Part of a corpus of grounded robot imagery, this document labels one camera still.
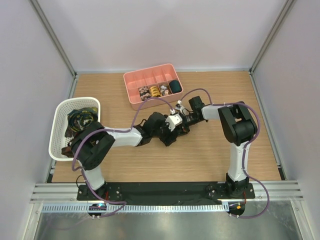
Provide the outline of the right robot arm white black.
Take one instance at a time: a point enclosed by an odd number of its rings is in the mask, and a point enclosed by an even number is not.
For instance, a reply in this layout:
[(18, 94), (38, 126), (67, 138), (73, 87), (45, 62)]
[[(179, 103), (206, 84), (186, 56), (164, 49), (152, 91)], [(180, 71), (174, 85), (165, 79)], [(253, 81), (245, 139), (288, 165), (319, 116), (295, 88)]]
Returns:
[(260, 133), (260, 124), (254, 121), (243, 102), (205, 105), (197, 96), (190, 99), (189, 104), (191, 110), (182, 106), (180, 100), (176, 105), (187, 128), (201, 121), (220, 120), (224, 137), (230, 143), (230, 164), (222, 191), (229, 198), (244, 196), (250, 180), (247, 172), (249, 150)]

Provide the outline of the pink divided organizer tray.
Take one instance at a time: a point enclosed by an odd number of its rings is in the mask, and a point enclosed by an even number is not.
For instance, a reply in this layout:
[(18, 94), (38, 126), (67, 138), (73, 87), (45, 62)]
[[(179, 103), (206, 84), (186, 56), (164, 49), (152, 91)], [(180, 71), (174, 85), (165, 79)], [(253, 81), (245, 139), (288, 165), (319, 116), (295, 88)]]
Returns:
[(182, 88), (181, 92), (172, 93), (171, 95), (167, 96), (161, 96), (158, 97), (157, 100), (151, 99), (142, 106), (142, 109), (154, 107), (157, 105), (163, 105), (164, 102), (161, 101), (162, 99), (171, 103), (178, 101), (182, 97), (184, 88), (174, 66), (170, 63), (166, 63), (126, 72), (123, 75), (123, 81), (125, 84), (128, 100), (134, 110), (137, 110), (143, 102), (141, 101), (138, 88), (143, 86), (147, 86), (148, 88), (150, 88), (150, 86), (158, 86), (158, 88), (160, 88), (160, 85), (169, 85), (169, 82), (171, 82), (172, 80), (179, 81)]

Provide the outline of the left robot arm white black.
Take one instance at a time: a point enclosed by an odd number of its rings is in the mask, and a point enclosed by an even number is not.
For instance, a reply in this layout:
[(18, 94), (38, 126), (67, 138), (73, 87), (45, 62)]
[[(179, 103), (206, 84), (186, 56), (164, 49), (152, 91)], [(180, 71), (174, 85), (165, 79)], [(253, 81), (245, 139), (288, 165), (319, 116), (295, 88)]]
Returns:
[(182, 123), (179, 113), (163, 115), (159, 112), (152, 113), (143, 124), (130, 128), (109, 128), (98, 121), (93, 122), (71, 142), (72, 170), (80, 169), (88, 194), (95, 200), (102, 200), (108, 193), (108, 187), (100, 165), (111, 148), (139, 147), (153, 138), (169, 146), (176, 140), (176, 130)]

